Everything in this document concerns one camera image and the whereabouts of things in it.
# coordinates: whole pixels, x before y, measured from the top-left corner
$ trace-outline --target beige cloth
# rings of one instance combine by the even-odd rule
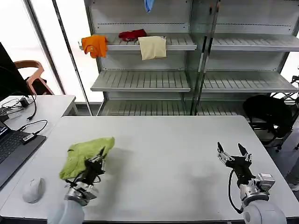
[[[139,37],[142,60],[166,57],[166,37],[146,36]]]

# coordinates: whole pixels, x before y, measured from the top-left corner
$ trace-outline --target computer monitor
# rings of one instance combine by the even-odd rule
[[[0,101],[11,95],[31,95],[26,81],[0,42]]]

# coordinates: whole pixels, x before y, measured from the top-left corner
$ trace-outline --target shelf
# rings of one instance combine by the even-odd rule
[[[298,89],[274,71],[208,71],[203,92],[271,93],[298,92]]]
[[[184,71],[102,71],[92,91],[189,92]]]
[[[292,35],[215,34],[211,50],[299,51],[299,39]]]
[[[243,110],[242,101],[202,101],[198,107],[197,115],[200,116],[223,116],[241,115],[249,119]],[[254,123],[264,122],[260,119],[253,119]]]
[[[101,116],[183,116],[179,100],[109,100]]]
[[[108,51],[111,50],[139,50],[139,41],[125,42],[122,41],[118,34],[102,34],[108,39]],[[195,50],[197,45],[192,41],[189,34],[150,34],[151,36],[166,36],[166,50]]]

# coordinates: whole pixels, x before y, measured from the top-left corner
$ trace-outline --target table surface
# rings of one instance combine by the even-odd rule
[[[231,171],[217,158],[217,142],[230,155],[237,143],[253,154],[253,174],[276,180],[270,193],[286,217],[299,216],[299,202],[273,160],[241,116],[63,117],[33,159],[0,211],[3,217],[46,219],[68,190],[58,173],[71,144],[115,137],[100,193],[84,207],[86,221],[241,220],[228,200]],[[28,204],[23,186],[33,177],[46,181],[43,198]],[[241,206],[236,177],[232,198]]]
[[[10,96],[0,102],[0,106],[5,102],[8,102],[12,99],[20,99],[18,96]],[[67,112],[71,109],[70,106],[74,103],[76,97],[72,95],[44,95],[36,97],[36,115],[31,121],[27,121],[27,117],[31,116],[34,112],[34,103],[30,104],[25,110],[21,111],[21,116],[8,119],[4,123],[13,130],[19,129],[21,126],[32,123],[38,120],[46,119],[48,124],[44,130],[40,132],[41,135],[48,136],[54,125],[57,123],[59,118],[66,115]],[[17,101],[12,101],[7,103],[5,106],[13,105]],[[34,125],[29,125],[24,130],[25,132],[32,133],[36,132],[43,127],[44,123],[37,123]]]
[[[21,98],[16,96],[10,96],[0,102],[0,106],[3,105],[5,102],[15,99]],[[37,96],[36,97],[36,115],[33,117],[31,121],[26,121],[26,118],[33,114],[34,111],[34,104],[32,103],[26,108],[24,111],[21,112],[21,116],[8,119],[4,123],[9,126],[13,130],[19,129],[21,126],[27,123],[32,123],[41,119],[46,119],[48,121],[47,126],[39,133],[48,137],[50,132],[53,130],[54,126],[58,122],[58,120],[66,115],[74,103],[76,97],[71,95],[64,95],[64,96]],[[32,133],[36,132],[37,130],[41,129],[44,125],[44,122],[37,123],[34,125],[30,125],[26,127],[24,130],[25,132]],[[28,161],[18,170],[17,173],[9,180],[9,182],[0,190],[0,208],[3,206],[4,202],[7,200],[9,194],[12,192],[16,184],[18,183],[20,177],[28,168],[28,165],[31,163],[32,158],[36,155],[36,152],[28,159]]]

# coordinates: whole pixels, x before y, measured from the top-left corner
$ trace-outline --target laptop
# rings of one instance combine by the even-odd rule
[[[0,188],[46,140],[45,136],[38,135],[23,145],[22,139],[27,135],[11,130],[0,121]]]

